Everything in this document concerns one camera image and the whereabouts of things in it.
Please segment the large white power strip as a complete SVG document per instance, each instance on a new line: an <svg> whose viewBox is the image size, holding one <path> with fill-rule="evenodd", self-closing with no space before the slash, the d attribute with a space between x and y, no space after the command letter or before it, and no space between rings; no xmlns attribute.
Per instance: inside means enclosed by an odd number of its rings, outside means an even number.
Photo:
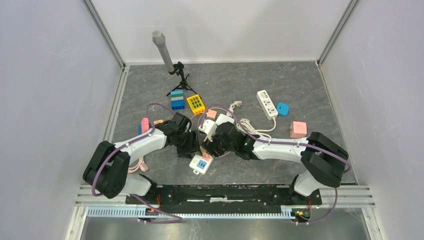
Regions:
<svg viewBox="0 0 424 240"><path fill-rule="evenodd" d="M189 167L192 169L193 173L196 175L205 175L210 166L214 161L214 157L206 152L206 150L201 147L200 153L193 155Z"/></svg>

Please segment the white charger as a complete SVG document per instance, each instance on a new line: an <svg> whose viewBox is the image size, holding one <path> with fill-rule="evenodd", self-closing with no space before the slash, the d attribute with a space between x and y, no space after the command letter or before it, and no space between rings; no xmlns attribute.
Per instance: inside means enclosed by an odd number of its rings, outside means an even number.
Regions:
<svg viewBox="0 0 424 240"><path fill-rule="evenodd" d="M200 132L206 134L206 138L212 142L213 141L213 135L216 132L217 125L215 121L211 119L206 119L202 125L198 128Z"/></svg>

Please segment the blue plug adapter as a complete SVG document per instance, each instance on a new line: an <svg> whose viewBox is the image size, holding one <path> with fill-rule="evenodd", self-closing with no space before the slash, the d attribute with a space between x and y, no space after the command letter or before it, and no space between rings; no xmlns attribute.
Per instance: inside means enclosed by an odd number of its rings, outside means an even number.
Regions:
<svg viewBox="0 0 424 240"><path fill-rule="evenodd" d="M279 116L285 117L289 114L290 107L286 103L279 102L275 108Z"/></svg>

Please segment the pink cube socket adapter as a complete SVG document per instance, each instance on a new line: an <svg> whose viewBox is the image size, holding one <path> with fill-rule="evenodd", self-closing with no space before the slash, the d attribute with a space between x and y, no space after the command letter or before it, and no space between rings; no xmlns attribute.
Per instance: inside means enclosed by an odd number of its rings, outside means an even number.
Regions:
<svg viewBox="0 0 424 240"><path fill-rule="evenodd" d="M294 139L304 138L308 133L307 123L293 121L289 127L289 136Z"/></svg>

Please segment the pink USB charger plug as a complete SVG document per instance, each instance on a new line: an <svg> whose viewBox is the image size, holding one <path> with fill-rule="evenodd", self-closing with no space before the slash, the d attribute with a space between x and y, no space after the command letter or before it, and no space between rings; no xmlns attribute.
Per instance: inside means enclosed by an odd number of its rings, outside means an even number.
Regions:
<svg viewBox="0 0 424 240"><path fill-rule="evenodd" d="M217 111L215 111L215 110L213 110L213 109L209 109L207 112L206 112L206 117L207 117L207 119L209 119L209 120L215 120L216 119L216 117L217 117Z"/></svg>

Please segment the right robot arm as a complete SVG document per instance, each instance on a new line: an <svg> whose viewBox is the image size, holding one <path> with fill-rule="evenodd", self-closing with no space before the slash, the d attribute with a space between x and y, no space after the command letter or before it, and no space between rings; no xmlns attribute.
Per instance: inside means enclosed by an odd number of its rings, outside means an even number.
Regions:
<svg viewBox="0 0 424 240"><path fill-rule="evenodd" d="M202 147L214 158L233 152L247 161L275 159L303 164L305 172L295 177L288 191L295 204L302 204L319 188L338 188L351 168L347 151L320 132L303 138L269 138L243 133L229 121L216 124L209 120L198 129L206 135Z"/></svg>

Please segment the small white USB power strip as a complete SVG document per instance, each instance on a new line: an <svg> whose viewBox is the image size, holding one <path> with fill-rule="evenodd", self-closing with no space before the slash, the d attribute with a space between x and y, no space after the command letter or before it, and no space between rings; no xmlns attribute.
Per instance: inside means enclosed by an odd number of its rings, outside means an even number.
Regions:
<svg viewBox="0 0 424 240"><path fill-rule="evenodd" d="M260 90L256 93L256 98L259 101L266 117L269 120L275 120L278 116L278 112L268 92L266 90Z"/></svg>

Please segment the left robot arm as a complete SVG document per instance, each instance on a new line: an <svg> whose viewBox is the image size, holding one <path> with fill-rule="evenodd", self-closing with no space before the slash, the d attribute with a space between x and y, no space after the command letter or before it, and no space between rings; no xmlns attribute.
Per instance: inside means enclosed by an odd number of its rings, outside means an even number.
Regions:
<svg viewBox="0 0 424 240"><path fill-rule="evenodd" d="M153 182L142 175L130 175L130 165L152 152L168 146L176 148L179 158L190 159L200 151L198 131L192 121L181 113L170 120L154 124L147 132L129 140L99 143L83 173L83 180L91 185L95 197L108 199L119 194L137 195L145 204L153 203L157 190Z"/></svg>

